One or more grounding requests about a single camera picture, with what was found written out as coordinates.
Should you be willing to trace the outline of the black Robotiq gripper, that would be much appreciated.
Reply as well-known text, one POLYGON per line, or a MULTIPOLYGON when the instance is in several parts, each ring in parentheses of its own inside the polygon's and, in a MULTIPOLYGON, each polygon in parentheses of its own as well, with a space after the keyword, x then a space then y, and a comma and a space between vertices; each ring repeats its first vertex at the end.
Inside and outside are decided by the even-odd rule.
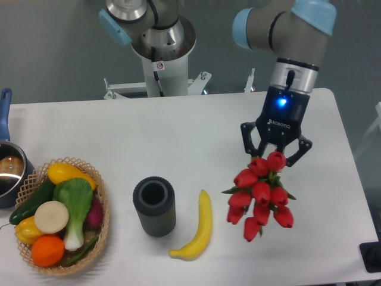
POLYGON ((292 167, 313 146, 312 141, 301 135, 309 99, 309 95, 269 87, 259 118, 240 126, 245 152, 252 157, 261 157, 267 145, 273 144, 282 153, 287 145, 298 139, 298 151, 286 159, 286 166, 292 167), (255 127, 261 138, 258 148, 254 147, 251 136, 255 127))

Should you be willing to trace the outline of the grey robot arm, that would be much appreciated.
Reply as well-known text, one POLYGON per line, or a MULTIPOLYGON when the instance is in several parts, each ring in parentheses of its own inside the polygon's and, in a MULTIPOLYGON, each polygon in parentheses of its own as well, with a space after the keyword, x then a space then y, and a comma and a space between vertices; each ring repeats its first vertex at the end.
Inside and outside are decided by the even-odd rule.
MULTIPOLYGON (((131 45, 140 56, 149 97, 190 94, 188 56, 196 34, 177 1, 107 1, 98 17, 114 41, 131 45)), ((261 157, 270 144, 284 152, 297 141, 297 152, 286 160, 293 166, 311 148, 301 123, 335 19, 336 8, 328 1, 270 1, 236 15, 237 45, 277 55, 260 116, 241 125, 246 153, 261 157)))

